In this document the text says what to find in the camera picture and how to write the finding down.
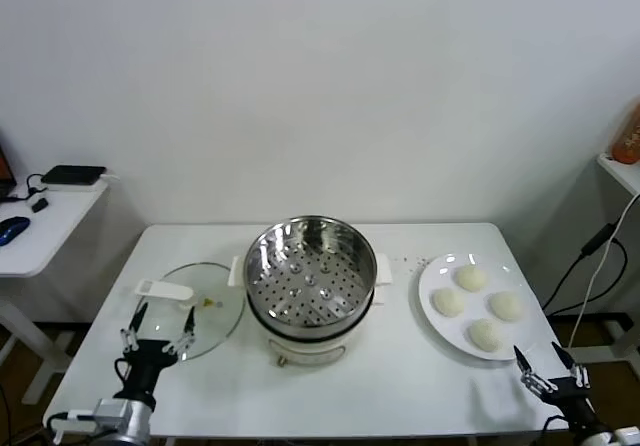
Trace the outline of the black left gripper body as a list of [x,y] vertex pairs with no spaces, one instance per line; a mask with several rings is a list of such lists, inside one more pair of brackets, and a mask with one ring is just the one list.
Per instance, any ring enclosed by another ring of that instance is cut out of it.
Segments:
[[122,388],[113,398],[138,401],[150,409],[156,407],[154,390],[160,373],[178,361],[178,356],[162,352],[166,340],[140,340],[139,350],[125,352],[114,361],[114,369]]

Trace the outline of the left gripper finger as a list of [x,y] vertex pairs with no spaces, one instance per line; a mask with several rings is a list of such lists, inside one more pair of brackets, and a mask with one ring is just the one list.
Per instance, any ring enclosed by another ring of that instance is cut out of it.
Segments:
[[139,350],[138,331],[144,320],[148,309],[148,303],[143,302],[133,314],[127,328],[120,330],[124,352],[134,352]]
[[189,310],[189,314],[184,323],[182,333],[167,345],[162,347],[162,352],[169,355],[183,356],[195,342],[195,308]]

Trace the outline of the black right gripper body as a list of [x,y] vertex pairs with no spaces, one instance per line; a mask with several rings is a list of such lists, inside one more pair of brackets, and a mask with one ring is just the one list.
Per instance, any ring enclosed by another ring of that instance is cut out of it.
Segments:
[[547,404],[557,407],[574,435],[597,435],[604,431],[604,424],[598,419],[589,402],[589,390],[578,387],[572,377],[550,379],[555,386],[545,394]]

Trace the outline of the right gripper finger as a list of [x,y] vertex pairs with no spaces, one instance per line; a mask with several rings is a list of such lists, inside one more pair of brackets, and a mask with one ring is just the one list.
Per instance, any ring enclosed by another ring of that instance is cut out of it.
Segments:
[[570,377],[574,379],[575,385],[578,388],[589,389],[591,384],[587,368],[577,363],[571,354],[556,342],[552,342],[551,345],[562,364],[569,371]]
[[524,386],[534,394],[553,393],[555,386],[533,370],[525,355],[517,346],[514,346],[513,349],[516,364],[521,372],[521,382]]

